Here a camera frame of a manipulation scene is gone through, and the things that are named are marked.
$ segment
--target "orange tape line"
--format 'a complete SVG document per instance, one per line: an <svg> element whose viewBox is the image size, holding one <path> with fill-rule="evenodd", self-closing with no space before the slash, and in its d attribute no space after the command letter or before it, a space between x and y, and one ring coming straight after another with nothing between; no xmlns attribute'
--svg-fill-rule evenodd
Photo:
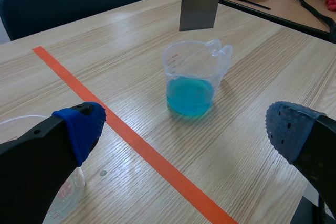
<svg viewBox="0 0 336 224"><path fill-rule="evenodd" d="M141 136L114 114L102 101L74 77L43 47L33 51L84 101L100 103L106 109L106 123L147 161L169 184L187 199L211 223L237 223L204 192L161 156Z"/></svg>

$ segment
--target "table surface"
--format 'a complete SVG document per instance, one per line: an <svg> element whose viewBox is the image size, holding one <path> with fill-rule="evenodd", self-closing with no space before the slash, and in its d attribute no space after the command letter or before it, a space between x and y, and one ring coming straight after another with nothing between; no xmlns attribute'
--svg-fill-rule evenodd
<svg viewBox="0 0 336 224"><path fill-rule="evenodd" d="M322 31L328 31L329 27L316 19L308 10L300 5L298 0L249 0L254 3L267 6L271 10L266 10L258 6L244 3L239 0L229 0L237 4L247 6L260 12L280 17L295 23L312 27ZM329 11L324 0L305 0L321 14L333 18L336 21L336 12Z"/></svg>
<svg viewBox="0 0 336 224"><path fill-rule="evenodd" d="M336 116L336 45L219 5L213 29L179 32L181 0L144 0L0 46L0 121L82 100L36 55L43 46L239 223L289 223L307 181L270 145L275 101ZM232 67L200 118L169 110L161 53L181 40L232 44ZM66 223L208 223L107 125L82 166Z"/></svg>

